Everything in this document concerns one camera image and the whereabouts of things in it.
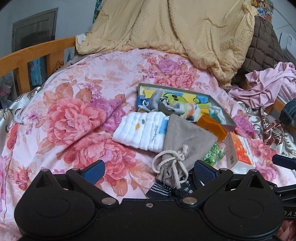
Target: metal rivet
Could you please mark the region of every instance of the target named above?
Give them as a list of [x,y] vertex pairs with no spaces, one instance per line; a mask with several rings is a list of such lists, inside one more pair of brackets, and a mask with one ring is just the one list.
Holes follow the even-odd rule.
[[102,203],[105,205],[113,205],[116,203],[116,199],[112,197],[105,197],[102,199]]
[[153,207],[154,205],[152,203],[146,203],[146,207]]
[[194,197],[185,197],[183,199],[183,203],[186,203],[188,205],[193,205],[193,204],[196,204],[197,203],[197,199],[194,198]]

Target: wooden bed frame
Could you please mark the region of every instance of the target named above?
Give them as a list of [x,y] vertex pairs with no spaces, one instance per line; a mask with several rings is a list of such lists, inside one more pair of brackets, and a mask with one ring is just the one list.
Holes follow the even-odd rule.
[[[47,77],[56,72],[59,66],[64,65],[64,50],[75,46],[75,37],[53,40],[37,44],[0,58],[0,76],[16,70],[16,79],[19,94],[30,92],[28,62],[46,56]],[[266,109],[269,114],[273,109],[281,112],[285,104],[276,99],[275,103]]]

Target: white wall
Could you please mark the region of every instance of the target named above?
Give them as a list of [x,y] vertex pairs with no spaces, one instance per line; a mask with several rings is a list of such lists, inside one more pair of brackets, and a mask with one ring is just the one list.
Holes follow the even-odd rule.
[[296,8],[288,0],[272,0],[274,13],[272,25],[279,39],[281,33],[291,34],[296,39]]
[[58,7],[56,39],[89,31],[96,0],[12,0],[0,11],[0,58],[11,53],[12,23]]

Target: pink floral bedsheet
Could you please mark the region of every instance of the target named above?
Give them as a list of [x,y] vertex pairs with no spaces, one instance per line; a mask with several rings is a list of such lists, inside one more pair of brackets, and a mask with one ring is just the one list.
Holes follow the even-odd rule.
[[[270,165],[273,150],[250,136],[242,107],[219,88],[211,72],[157,50],[93,54],[53,74],[19,112],[0,155],[0,227],[18,232],[14,208],[42,168],[60,174],[102,159],[106,172],[97,187],[119,201],[145,198],[155,182],[151,169],[155,154],[111,140],[122,117],[135,110],[140,82],[211,95],[235,117],[237,133],[253,143],[256,167],[264,177],[278,185],[296,183],[291,171]],[[224,158],[219,167],[225,166]]]

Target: white folded towel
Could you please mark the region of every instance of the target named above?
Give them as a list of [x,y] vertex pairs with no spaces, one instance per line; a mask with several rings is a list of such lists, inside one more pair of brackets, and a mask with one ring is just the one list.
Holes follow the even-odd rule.
[[162,112],[131,112],[124,116],[112,140],[126,146],[163,151],[169,116]]

